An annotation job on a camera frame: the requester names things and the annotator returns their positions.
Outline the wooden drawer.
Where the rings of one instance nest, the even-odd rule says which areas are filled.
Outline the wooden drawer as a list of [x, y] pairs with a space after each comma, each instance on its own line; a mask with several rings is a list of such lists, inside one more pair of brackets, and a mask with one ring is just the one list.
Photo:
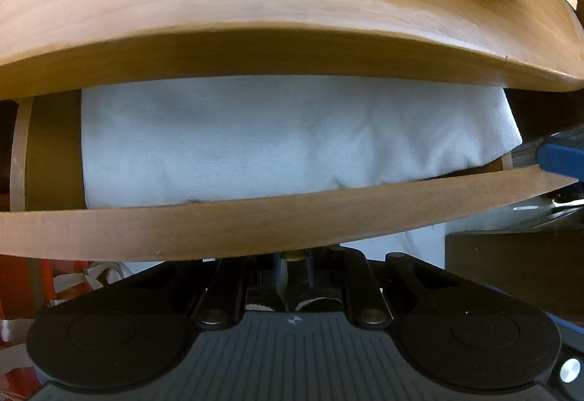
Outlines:
[[90, 210], [81, 171], [80, 95], [67, 92], [18, 103], [1, 251], [153, 262], [300, 250], [455, 220], [569, 184], [531, 166], [300, 196]]

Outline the white cloth in drawer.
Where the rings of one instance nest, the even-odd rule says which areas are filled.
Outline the white cloth in drawer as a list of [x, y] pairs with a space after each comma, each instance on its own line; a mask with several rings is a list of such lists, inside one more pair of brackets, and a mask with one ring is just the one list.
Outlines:
[[410, 182], [520, 145], [500, 88], [342, 76], [139, 82], [81, 93], [91, 208]]

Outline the dark wooden cabinet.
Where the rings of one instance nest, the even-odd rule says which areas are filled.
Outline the dark wooden cabinet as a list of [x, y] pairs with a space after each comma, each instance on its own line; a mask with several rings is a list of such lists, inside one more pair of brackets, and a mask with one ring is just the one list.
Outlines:
[[474, 231], [445, 238], [445, 268], [583, 323], [583, 226]]

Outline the red gift bag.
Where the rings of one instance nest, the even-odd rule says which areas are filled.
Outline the red gift bag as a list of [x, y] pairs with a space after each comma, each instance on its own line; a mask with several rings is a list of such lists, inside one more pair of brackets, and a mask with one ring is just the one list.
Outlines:
[[32, 321], [58, 302], [92, 290], [88, 262], [1, 258], [1, 398], [26, 400], [39, 389], [24, 344]]

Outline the wooden nightstand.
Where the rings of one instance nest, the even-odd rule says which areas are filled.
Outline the wooden nightstand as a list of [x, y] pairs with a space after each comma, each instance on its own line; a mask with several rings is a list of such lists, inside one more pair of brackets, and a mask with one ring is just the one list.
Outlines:
[[566, 0], [1, 0], [1, 95], [231, 75], [583, 86]]

